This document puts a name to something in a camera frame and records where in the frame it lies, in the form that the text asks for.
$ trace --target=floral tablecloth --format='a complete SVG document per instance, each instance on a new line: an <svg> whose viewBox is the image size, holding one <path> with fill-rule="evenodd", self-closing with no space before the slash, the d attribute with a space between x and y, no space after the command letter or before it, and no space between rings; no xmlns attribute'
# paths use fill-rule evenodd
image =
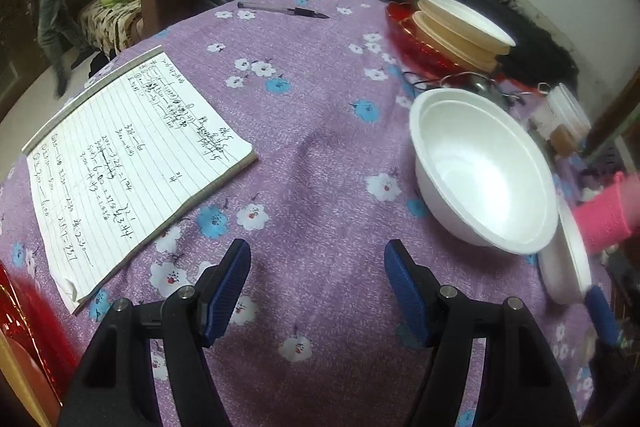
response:
<svg viewBox="0 0 640 427"><path fill-rule="evenodd" d="M400 238L441 283L471 298L520 296L583 409L592 390L584 307L549 301L535 255L452 237L418 195L408 133L414 96L385 37L384 4L257 1L330 19L229 4L125 50L89 82L161 43L259 161L162 232L73 317L47 270L21 157L0 187L0 260L9 272L36 280L82 351L115 299L164 298L243 237L252 269L225 336L206 350L233 424L388 427L402 425L430 355L403 322L383 269L386 242ZM608 295L604 273L593 273ZM461 427L471 425L478 397L477 347ZM152 353L164 424L177 426L161 342Z"/></svg>

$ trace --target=lined paper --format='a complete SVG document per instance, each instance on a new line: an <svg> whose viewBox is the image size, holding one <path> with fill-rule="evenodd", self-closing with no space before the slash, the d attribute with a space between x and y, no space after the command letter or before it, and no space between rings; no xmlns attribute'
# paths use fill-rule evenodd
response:
<svg viewBox="0 0 640 427"><path fill-rule="evenodd" d="M254 158L163 52L82 103L28 155L49 270L69 310Z"/></svg>

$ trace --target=pink cloth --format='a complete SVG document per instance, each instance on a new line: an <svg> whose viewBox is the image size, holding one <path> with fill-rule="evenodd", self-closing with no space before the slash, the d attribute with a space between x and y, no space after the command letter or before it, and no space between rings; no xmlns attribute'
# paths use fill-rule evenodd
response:
<svg viewBox="0 0 640 427"><path fill-rule="evenodd" d="M614 182L593 200L574 208L574 217L588 254L599 253L631 236L620 198L624 175L617 172Z"/></svg>

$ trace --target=patterned blanket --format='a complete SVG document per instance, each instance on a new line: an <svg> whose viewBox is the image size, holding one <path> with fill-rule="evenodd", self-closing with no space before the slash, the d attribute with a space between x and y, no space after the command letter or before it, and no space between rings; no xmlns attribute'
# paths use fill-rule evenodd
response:
<svg viewBox="0 0 640 427"><path fill-rule="evenodd" d="M414 94L385 37L377 0L256 0L305 6L328 20L238 10L180 22L125 50L96 78L158 44L259 160L188 212L69 315L47 270L20 158L0 187L0 260L32 277L80 351L111 302L165 298L217 263L235 237L252 269L224 337L206 358L233 425L402 425L428 362L402 320L383 268L400 238L440 283L531 309L582 410L592 382L581 305L546 296L535 255L452 237L420 199L408 133ZM593 267L609 294L606 275ZM458 425L472 423L482 342L472 356ZM165 426L177 426L162 342L152 342Z"/></svg>
<svg viewBox="0 0 640 427"><path fill-rule="evenodd" d="M93 0L82 8L79 23L89 44L100 48L109 57L111 50L120 53L133 46L132 28L140 17L140 0L112 6L104 6L100 0Z"/></svg>

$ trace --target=white bowl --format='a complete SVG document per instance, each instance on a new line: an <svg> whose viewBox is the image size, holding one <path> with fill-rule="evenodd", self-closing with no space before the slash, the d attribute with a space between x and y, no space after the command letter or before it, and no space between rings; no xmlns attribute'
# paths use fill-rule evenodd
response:
<svg viewBox="0 0 640 427"><path fill-rule="evenodd" d="M558 304L577 304L591 286L591 269L580 229L562 196L558 196L560 223L556 235L540 250L538 261L546 292Z"/></svg>
<svg viewBox="0 0 640 427"><path fill-rule="evenodd" d="M420 9L430 12L442 20L452 31L457 31L468 39L495 50L502 46L513 48L516 43L511 36L492 20L456 0L425 0L427 4L418 4Z"/></svg>
<svg viewBox="0 0 640 427"><path fill-rule="evenodd" d="M410 114L425 203L453 235L517 254L540 251L558 227L546 161L506 112L478 94L433 89Z"/></svg>

